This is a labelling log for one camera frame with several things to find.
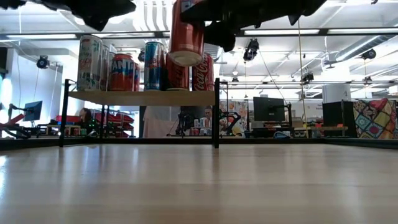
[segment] shelf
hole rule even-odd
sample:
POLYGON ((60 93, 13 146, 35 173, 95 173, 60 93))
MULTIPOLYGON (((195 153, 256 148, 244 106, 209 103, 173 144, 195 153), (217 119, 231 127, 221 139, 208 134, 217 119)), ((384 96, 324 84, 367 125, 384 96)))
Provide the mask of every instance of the shelf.
POLYGON ((210 106, 214 91, 72 91, 69 96, 99 105, 210 106))

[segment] ceiling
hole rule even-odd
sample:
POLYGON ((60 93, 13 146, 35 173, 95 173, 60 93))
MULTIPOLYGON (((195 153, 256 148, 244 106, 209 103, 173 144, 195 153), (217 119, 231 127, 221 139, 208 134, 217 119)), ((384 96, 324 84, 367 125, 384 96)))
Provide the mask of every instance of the ceiling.
MULTIPOLYGON (((173 0, 137 0, 136 12, 128 15, 112 18, 103 32, 125 32, 125 31, 147 31, 147 30, 170 30, 173 0)), ((371 0, 328 0, 320 10, 310 17, 302 17, 301 28, 340 28, 340 27, 391 27, 398 18, 398 0, 379 0, 371 5, 371 0)), ((0 11, 0 34, 17 33, 79 33, 95 32, 85 26, 82 21, 75 18, 67 11, 51 11, 43 6, 27 4, 19 10, 0 11)), ((286 17, 273 21, 263 22, 260 29, 291 29, 298 28, 298 24, 290 26, 286 17)), ((377 75, 387 68, 394 68, 397 63, 398 38, 382 43, 374 48, 377 57, 367 60, 366 66, 362 59, 349 59, 345 62, 335 64, 337 68, 327 70, 323 62, 331 59, 333 54, 343 50, 355 42, 365 38, 364 36, 329 36, 329 37, 302 37, 301 45, 298 37, 259 37, 260 53, 248 62, 243 62, 243 50, 250 41, 249 37, 236 39, 236 46, 232 52, 221 54, 215 68, 216 74, 222 80, 231 81, 233 71, 237 71, 239 81, 259 82, 271 80, 269 74, 277 81, 300 80, 300 68, 308 64, 308 71, 313 72, 316 80, 362 80, 365 74, 377 75), (349 70, 344 75, 340 67, 349 70)), ((113 44, 117 48, 133 50, 133 53, 145 45, 148 40, 106 40, 107 44, 113 44)), ((158 40, 168 46, 167 39, 158 40)), ((10 43, 2 43, 9 47, 15 47, 10 43)), ((78 55, 77 40, 55 40, 55 41, 25 41, 21 42, 21 48, 34 49, 68 49, 78 55)), ((398 78, 397 70, 392 70, 373 80, 393 80, 398 78)), ((235 85, 230 88, 255 88, 248 90, 248 94, 258 95, 263 88, 275 88, 275 86, 246 86, 235 85)), ((289 86, 282 89, 282 94, 298 97, 298 90, 288 90, 289 86)), ((358 91, 362 86, 352 86, 353 91, 358 91)), ((389 85, 375 86, 372 91, 378 96, 387 95, 389 85)), ((316 86, 309 91, 320 92, 321 86, 316 86)), ((242 91, 232 91, 239 98, 242 91)))

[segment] monitor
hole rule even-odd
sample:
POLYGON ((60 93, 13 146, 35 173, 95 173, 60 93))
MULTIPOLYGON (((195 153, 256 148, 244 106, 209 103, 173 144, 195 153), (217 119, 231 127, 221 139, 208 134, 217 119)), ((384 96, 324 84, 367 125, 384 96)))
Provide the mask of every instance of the monitor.
POLYGON ((285 121, 283 99, 254 97, 253 103, 255 121, 285 121))
POLYGON ((25 111, 24 121, 38 121, 42 113, 42 105, 43 101, 26 103, 25 109, 28 111, 25 111))

